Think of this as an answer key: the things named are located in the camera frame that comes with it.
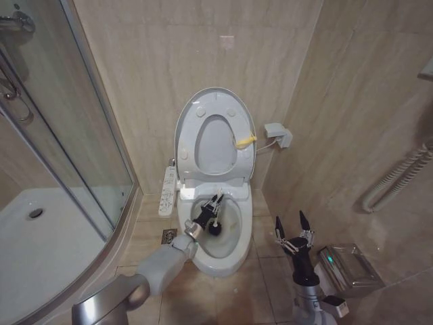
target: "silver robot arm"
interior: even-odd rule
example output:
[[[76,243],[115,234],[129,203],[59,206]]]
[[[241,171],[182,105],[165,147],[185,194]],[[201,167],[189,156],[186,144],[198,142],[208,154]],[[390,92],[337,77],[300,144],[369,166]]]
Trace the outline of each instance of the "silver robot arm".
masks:
[[[160,295],[197,251],[194,229],[187,223],[187,234],[177,236],[144,259],[133,276],[120,275],[72,307],[73,325],[128,324],[127,311],[141,306],[150,295]]]

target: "yellow tag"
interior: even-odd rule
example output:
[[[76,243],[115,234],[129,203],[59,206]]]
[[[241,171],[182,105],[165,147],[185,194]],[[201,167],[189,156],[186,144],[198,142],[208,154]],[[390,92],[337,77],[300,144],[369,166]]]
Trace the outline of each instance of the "yellow tag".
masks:
[[[252,144],[254,141],[257,141],[257,136],[251,133],[249,138],[239,140],[238,142],[236,142],[235,146],[237,149],[244,149],[248,147],[250,144]]]

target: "toilet brush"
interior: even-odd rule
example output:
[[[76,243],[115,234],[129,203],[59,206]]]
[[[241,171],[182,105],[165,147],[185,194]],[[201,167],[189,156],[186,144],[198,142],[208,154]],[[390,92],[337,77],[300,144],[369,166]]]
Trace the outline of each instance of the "toilet brush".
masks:
[[[219,199],[217,200],[218,203],[218,207],[219,207],[219,203],[221,203],[222,199],[223,199],[223,194],[220,195]],[[212,225],[209,225],[208,229],[209,229],[209,234],[213,235],[213,236],[218,236],[221,233],[221,230],[223,229],[221,222],[218,222],[218,216],[219,216],[219,209],[216,211],[216,218],[214,220],[214,222],[212,223]]]

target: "toilet lid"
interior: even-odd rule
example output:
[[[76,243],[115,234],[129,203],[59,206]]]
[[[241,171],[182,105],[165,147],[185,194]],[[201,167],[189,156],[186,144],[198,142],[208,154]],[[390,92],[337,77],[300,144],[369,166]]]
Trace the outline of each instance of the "toilet lid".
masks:
[[[248,181],[254,170],[255,142],[242,149],[235,143],[251,135],[255,135],[254,123],[236,94],[224,88],[199,91],[177,121],[175,159],[179,179],[183,183]]]

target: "metal tissue box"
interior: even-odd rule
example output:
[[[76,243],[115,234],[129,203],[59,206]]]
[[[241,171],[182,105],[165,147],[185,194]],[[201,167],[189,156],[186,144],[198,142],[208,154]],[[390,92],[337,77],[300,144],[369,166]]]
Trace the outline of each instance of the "metal tissue box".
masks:
[[[356,244],[326,246],[318,256],[339,297],[364,297],[384,286]]]

